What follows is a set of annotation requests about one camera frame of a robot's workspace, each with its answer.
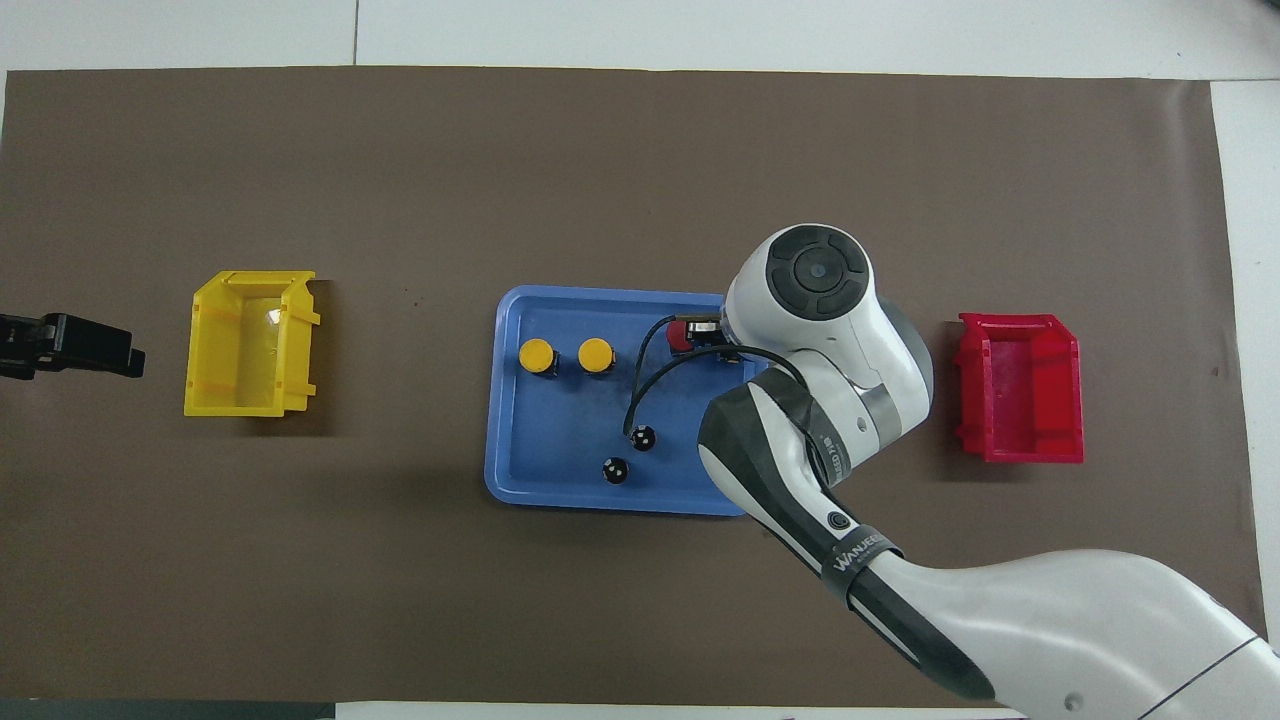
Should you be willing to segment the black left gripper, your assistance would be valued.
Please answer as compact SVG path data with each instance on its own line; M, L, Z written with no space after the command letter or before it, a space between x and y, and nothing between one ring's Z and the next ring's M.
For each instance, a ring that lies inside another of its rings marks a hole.
M146 354L129 331L70 314L0 314L0 377L33 379L37 372L145 374Z

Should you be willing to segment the blue plastic tray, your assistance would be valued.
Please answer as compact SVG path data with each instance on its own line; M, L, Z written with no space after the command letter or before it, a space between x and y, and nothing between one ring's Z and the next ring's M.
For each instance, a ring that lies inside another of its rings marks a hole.
M524 284L495 310L484 477L488 489L513 505L735 518L739 507L707 475L698 429L707 405L765 368L762 359L719 363L708 355L666 374L643 398L636 421L657 432L655 447L636 451L622 432L632 383L672 359L663 334L635 360L645 333L663 316L710 314L717 293L603 290ZM540 337L559 352L554 378L526 373L518 347ZM577 363L590 337L611 342L617 364L589 377ZM623 457L628 479L602 477L608 457Z

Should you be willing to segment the yellow plastic storage bin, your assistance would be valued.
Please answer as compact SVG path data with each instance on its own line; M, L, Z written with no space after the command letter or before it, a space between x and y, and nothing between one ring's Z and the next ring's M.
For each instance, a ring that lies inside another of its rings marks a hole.
M302 413L314 331L314 272L219 272L191 304L186 416L280 418Z

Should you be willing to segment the red plastic storage bin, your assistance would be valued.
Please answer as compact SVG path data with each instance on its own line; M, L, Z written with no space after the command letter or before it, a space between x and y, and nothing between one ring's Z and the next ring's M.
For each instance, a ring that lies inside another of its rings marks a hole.
M986 462L1082 464L1076 337L1053 314L961 313L956 436Z

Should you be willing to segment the brown paper table mat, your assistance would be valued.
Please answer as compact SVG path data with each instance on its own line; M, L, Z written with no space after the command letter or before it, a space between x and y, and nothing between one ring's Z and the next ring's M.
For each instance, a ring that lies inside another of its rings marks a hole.
M846 229L934 354L838 492L914 562L1140 553L1267 624L1211 87L312 67L9 74L0 313L140 379L0 379L0 694L956 706L749 518L483 479L517 284L721 293ZM186 416L195 292L305 270L302 413ZM1085 460L964 452L961 313L1076 337Z

